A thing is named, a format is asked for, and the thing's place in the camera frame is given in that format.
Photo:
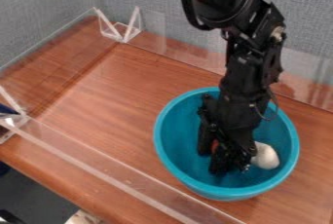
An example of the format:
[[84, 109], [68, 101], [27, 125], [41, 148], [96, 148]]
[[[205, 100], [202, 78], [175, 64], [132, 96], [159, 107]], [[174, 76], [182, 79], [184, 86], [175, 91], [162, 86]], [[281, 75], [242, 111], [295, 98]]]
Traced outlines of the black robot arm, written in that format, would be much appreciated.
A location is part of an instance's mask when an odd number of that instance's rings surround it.
[[209, 171], [245, 171], [259, 157], [254, 129], [274, 100], [270, 85], [282, 72], [285, 19], [267, 0], [180, 0], [190, 24], [218, 29], [226, 41], [226, 72], [218, 96], [205, 94], [198, 108], [198, 153], [209, 156]]

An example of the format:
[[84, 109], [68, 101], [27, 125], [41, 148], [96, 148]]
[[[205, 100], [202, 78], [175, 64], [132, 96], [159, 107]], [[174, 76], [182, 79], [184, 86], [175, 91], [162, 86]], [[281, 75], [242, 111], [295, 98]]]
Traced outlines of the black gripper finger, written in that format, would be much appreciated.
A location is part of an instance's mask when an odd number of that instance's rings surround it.
[[211, 123], [206, 117], [201, 119], [201, 125], [198, 130], [198, 154], [201, 156], [209, 156], [213, 152], [214, 140], [217, 134], [217, 125]]
[[225, 176], [237, 168], [241, 171], [245, 171], [250, 167], [250, 159], [251, 156], [243, 151], [241, 147], [227, 145], [215, 139], [211, 146], [209, 172], [213, 175]]

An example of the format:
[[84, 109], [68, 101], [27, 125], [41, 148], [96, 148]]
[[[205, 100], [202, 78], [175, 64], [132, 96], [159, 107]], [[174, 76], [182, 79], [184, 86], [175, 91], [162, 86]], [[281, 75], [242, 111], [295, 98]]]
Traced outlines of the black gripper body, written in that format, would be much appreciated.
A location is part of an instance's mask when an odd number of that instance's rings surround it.
[[217, 125], [215, 139], [238, 146], [249, 155], [257, 155], [254, 129], [258, 127], [269, 103], [269, 96], [262, 95], [254, 100], [229, 98], [222, 93], [214, 98], [209, 93], [202, 96], [198, 115]]

